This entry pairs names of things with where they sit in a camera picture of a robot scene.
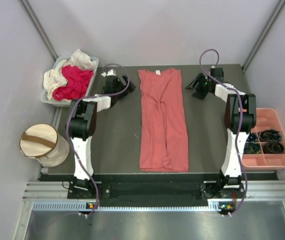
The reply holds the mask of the salmon pink t-shirt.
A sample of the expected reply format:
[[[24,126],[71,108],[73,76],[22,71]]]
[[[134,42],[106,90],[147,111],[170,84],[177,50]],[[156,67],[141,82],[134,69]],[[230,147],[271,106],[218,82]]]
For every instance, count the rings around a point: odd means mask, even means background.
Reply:
[[[182,73],[138,71],[141,93],[139,168],[147,172],[188,172],[189,141]]]

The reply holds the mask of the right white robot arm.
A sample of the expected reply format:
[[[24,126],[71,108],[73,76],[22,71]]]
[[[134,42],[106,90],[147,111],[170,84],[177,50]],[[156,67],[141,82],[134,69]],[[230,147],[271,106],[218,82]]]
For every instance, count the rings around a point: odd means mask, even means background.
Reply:
[[[256,95],[237,90],[224,81],[221,67],[212,66],[208,74],[199,73],[185,87],[193,90],[194,98],[203,100],[211,93],[225,102],[224,126],[227,132],[225,159],[218,180],[204,183],[201,193],[204,198],[230,198],[242,193],[242,163],[246,141],[257,123]]]

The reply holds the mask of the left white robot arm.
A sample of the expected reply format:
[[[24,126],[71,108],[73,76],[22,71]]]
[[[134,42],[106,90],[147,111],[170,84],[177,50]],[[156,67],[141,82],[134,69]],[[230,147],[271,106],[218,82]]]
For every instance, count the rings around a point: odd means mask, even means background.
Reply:
[[[97,114],[113,107],[117,101],[132,93],[136,86],[127,75],[119,78],[112,70],[104,72],[105,86],[100,94],[71,101],[65,125],[66,137],[74,153],[75,169],[69,183],[69,199],[96,198],[97,184],[91,161],[91,141],[96,131]]]

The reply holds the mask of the magenta t-shirt in bin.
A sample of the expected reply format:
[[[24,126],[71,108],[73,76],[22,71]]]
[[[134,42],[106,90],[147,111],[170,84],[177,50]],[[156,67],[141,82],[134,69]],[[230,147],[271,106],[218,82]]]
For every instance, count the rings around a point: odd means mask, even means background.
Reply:
[[[67,65],[61,70],[62,76],[67,80],[65,86],[60,86],[53,91],[52,97],[56,101],[79,99],[85,96],[93,70],[82,70],[78,66]]]

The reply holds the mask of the blue patterned coiled item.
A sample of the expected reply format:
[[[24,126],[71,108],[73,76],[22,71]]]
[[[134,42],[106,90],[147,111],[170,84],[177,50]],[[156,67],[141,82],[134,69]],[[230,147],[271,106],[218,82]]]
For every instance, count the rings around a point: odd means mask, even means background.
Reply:
[[[247,140],[246,142],[247,143],[256,143],[258,141],[258,136],[256,133],[254,132],[250,132],[248,137],[247,137]]]

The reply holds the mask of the pink divided organizer tray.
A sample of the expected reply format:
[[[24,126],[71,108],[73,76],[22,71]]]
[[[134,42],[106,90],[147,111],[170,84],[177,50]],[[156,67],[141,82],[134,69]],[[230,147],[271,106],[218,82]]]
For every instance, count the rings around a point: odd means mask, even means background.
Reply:
[[[272,108],[256,109],[256,125],[247,138],[242,165],[247,171],[285,169],[285,132]]]

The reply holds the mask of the yellow blue coiled item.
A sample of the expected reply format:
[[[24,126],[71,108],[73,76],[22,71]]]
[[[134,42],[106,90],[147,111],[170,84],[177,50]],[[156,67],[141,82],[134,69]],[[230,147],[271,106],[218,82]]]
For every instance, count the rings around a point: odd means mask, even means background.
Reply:
[[[248,155],[256,155],[262,152],[261,147],[258,143],[250,142],[246,143],[244,146],[243,153]]]

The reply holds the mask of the dark coiled item back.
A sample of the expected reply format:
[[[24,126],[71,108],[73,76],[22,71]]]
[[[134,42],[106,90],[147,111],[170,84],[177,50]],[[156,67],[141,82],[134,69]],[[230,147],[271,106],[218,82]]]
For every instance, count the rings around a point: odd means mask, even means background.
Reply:
[[[263,142],[278,143],[282,140],[282,135],[277,130],[268,129],[259,133],[259,139]]]

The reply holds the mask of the dark coiled item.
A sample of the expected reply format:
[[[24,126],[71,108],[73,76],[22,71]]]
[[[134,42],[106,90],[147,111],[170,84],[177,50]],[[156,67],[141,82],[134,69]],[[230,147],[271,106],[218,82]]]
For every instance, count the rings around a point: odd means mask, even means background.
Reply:
[[[280,142],[268,142],[263,147],[264,154],[281,154],[285,150]]]
[[[268,129],[259,133],[259,139],[263,142],[278,143],[282,140],[282,135],[277,130]]]

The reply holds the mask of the dark coiled item front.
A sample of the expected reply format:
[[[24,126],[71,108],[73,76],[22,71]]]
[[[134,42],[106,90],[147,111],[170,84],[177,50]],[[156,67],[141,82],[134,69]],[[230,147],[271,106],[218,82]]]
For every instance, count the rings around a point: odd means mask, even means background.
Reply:
[[[285,150],[280,142],[268,142],[263,147],[264,154],[281,154]]]

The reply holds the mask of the round cream fabric basket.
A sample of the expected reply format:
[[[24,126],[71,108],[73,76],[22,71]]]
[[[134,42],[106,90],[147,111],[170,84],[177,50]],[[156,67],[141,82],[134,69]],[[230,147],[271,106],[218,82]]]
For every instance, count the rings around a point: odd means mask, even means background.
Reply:
[[[67,140],[46,123],[27,128],[20,137],[19,148],[25,157],[37,160],[44,167],[62,164],[70,152]]]

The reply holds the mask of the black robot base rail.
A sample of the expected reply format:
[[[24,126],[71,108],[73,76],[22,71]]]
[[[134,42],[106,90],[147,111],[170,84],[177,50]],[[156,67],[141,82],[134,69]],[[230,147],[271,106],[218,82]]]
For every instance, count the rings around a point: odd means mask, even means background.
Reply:
[[[67,198],[98,200],[102,207],[197,207],[213,199],[233,204],[243,198],[245,190],[229,198],[205,198],[201,186],[218,178],[218,173],[95,174],[97,197]]]

